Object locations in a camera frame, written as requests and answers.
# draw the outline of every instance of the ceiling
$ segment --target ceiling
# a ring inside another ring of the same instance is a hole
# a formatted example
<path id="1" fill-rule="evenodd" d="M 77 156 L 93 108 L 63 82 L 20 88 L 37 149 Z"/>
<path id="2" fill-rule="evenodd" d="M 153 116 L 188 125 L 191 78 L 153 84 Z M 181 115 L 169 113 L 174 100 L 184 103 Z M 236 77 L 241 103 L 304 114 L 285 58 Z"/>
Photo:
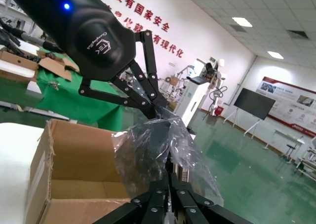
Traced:
<path id="1" fill-rule="evenodd" d="M 316 69 L 316 0 L 192 1 L 256 55 L 273 59 L 267 51 L 274 51 L 282 61 Z M 253 27 L 237 32 L 232 17 Z M 286 30 L 305 31 L 309 40 L 293 39 Z"/>

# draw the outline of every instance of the display board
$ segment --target display board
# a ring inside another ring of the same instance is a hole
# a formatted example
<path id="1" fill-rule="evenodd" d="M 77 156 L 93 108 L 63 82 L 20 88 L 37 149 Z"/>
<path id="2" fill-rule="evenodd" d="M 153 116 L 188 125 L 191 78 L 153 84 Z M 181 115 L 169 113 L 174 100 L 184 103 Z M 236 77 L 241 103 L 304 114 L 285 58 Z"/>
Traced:
<path id="1" fill-rule="evenodd" d="M 316 136 L 316 92 L 269 77 L 263 78 L 256 92 L 276 100 L 268 117 Z"/>
<path id="2" fill-rule="evenodd" d="M 234 106 L 260 119 L 265 119 L 276 101 L 243 88 Z"/>

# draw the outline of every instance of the banner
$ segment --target banner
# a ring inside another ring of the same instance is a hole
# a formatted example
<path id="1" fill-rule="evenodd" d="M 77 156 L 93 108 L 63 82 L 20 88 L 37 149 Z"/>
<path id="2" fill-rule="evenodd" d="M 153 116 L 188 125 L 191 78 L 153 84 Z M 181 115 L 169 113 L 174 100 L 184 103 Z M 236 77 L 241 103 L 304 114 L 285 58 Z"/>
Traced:
<path id="1" fill-rule="evenodd" d="M 276 101 L 268 117 L 309 137 L 316 136 L 316 92 L 268 77 L 256 92 Z"/>

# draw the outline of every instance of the logo on robotic arm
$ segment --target logo on robotic arm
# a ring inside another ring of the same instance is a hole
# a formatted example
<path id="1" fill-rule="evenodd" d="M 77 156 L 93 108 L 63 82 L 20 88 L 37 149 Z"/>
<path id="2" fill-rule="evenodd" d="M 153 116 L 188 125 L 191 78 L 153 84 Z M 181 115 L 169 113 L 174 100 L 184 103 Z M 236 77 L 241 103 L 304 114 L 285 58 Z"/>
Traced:
<path id="1" fill-rule="evenodd" d="M 95 52 L 98 55 L 105 54 L 111 49 L 110 42 L 108 40 L 104 40 L 104 39 L 99 40 L 98 43 L 96 44 L 96 46 L 98 47 L 98 49 L 95 50 Z"/>
<path id="2" fill-rule="evenodd" d="M 105 54 L 111 49 L 111 44 L 108 40 L 103 39 L 107 33 L 103 33 L 98 36 L 92 43 L 87 47 L 88 50 L 92 49 L 97 55 Z"/>

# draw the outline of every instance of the blue led light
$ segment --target blue led light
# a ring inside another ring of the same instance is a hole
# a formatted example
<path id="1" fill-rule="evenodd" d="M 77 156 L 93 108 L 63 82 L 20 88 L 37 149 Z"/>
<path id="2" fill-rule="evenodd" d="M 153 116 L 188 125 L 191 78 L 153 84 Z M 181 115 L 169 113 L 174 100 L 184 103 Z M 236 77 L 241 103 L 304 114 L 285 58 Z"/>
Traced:
<path id="1" fill-rule="evenodd" d="M 70 5 L 68 3 L 66 3 L 66 4 L 64 4 L 64 8 L 68 10 L 68 9 L 70 9 Z"/>

